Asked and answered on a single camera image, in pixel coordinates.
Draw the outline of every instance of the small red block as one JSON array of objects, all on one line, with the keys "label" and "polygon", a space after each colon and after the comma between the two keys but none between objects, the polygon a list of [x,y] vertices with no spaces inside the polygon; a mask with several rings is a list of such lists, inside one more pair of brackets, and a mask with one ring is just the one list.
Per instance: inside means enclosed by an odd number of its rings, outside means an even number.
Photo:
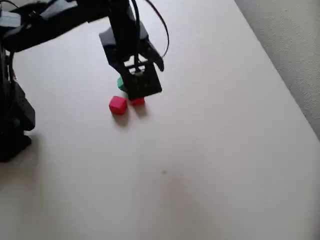
[{"label": "small red block", "polygon": [[113,114],[122,115],[127,109],[127,100],[124,97],[114,96],[109,103],[109,108]]},{"label": "small red block", "polygon": [[141,98],[137,98],[135,100],[132,100],[131,104],[132,104],[132,106],[143,105],[143,104],[145,104],[145,98],[141,97]]}]

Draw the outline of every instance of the robotic arm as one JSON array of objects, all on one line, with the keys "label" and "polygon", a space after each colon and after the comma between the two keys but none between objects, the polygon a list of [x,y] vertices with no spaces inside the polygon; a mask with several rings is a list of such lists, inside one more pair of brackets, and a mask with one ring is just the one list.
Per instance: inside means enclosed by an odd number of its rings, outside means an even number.
[{"label": "robotic arm", "polygon": [[[24,131],[35,127],[35,111],[19,84],[10,79],[9,52],[20,52],[52,40],[85,23],[109,17],[111,27],[99,37],[108,63],[120,73],[128,98],[134,100],[162,91],[155,65],[164,62],[134,18],[129,0],[51,0],[1,11],[0,16],[0,162],[9,161],[31,144]],[[146,61],[126,66],[140,54]]]}]

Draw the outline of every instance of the cable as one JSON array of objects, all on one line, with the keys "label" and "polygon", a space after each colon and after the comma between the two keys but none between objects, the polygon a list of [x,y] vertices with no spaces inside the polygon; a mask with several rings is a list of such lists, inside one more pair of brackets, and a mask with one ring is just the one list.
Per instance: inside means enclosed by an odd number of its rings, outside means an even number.
[{"label": "cable", "polygon": [[135,40],[136,40],[136,51],[134,54],[134,66],[135,70],[140,72],[139,69],[139,49],[140,49],[140,15],[139,15],[139,8],[137,5],[136,0],[131,0],[133,8],[134,8],[134,13],[135,13]]},{"label": "cable", "polygon": [[145,0],[150,7],[153,9],[153,11],[156,13],[156,15],[158,16],[158,18],[161,20],[162,25],[164,26],[165,32],[166,32],[166,37],[167,37],[167,46],[166,46],[166,50],[164,52],[164,54],[162,55],[162,59],[167,55],[168,50],[169,50],[169,45],[170,45],[170,37],[169,37],[169,30],[168,30],[168,26],[164,20],[164,18],[161,16],[160,12],[158,11],[158,9],[156,8],[156,6],[150,1],[150,0]]},{"label": "cable", "polygon": [[[170,36],[169,36],[169,30],[168,30],[168,26],[166,24],[166,21],[164,20],[164,18],[162,17],[162,15],[160,14],[160,12],[158,11],[158,9],[156,8],[156,6],[150,1],[150,0],[145,0],[149,5],[150,7],[153,9],[153,11],[156,13],[156,15],[158,16],[158,18],[160,19],[160,21],[162,22],[162,25],[164,26],[164,29],[165,29],[165,32],[166,32],[166,37],[167,37],[167,45],[166,45],[166,49],[164,51],[164,54],[159,58],[159,59],[156,59],[154,62],[160,60],[160,59],[163,59],[167,53],[168,53],[168,50],[169,50],[169,46],[170,46]],[[139,62],[138,64],[136,63],[136,61],[134,62],[134,65],[129,65],[127,66],[126,68],[127,69],[130,69],[132,67],[135,67],[136,69],[140,66],[143,66],[145,64],[148,64],[150,61],[143,61],[143,62]]]},{"label": "cable", "polygon": [[2,3],[8,3],[11,4],[13,6],[15,6],[16,8],[18,8],[17,4],[15,4],[14,2],[10,1],[10,0],[0,0],[0,4],[2,5]]}]

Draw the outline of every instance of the table surface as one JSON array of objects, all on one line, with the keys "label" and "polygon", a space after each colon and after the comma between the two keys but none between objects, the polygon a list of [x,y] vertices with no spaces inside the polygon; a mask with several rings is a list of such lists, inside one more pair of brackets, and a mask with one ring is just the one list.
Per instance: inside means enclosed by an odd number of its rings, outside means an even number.
[{"label": "table surface", "polygon": [[108,108],[107,19],[16,55],[37,126],[0,165],[1,239],[313,239],[320,144],[236,4],[154,4],[163,93],[125,116]]}]

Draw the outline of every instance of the block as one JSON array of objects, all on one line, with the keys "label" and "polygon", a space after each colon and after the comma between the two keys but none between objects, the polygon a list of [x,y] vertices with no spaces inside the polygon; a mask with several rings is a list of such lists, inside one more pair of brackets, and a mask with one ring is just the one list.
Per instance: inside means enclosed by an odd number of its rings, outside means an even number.
[{"label": "block", "polygon": [[122,80],[122,77],[120,76],[119,78],[118,78],[118,80],[117,80],[117,85],[118,85],[118,88],[121,90],[121,91],[123,91],[123,92],[127,92],[127,89],[126,89],[126,87],[125,87],[125,85],[124,85],[124,81]]},{"label": "block", "polygon": [[122,115],[126,112],[127,107],[127,100],[121,96],[114,96],[109,103],[110,111],[113,114]]},{"label": "block", "polygon": [[144,97],[137,98],[137,99],[131,101],[131,105],[132,106],[138,106],[138,105],[143,105],[143,104],[145,104],[145,98]]}]

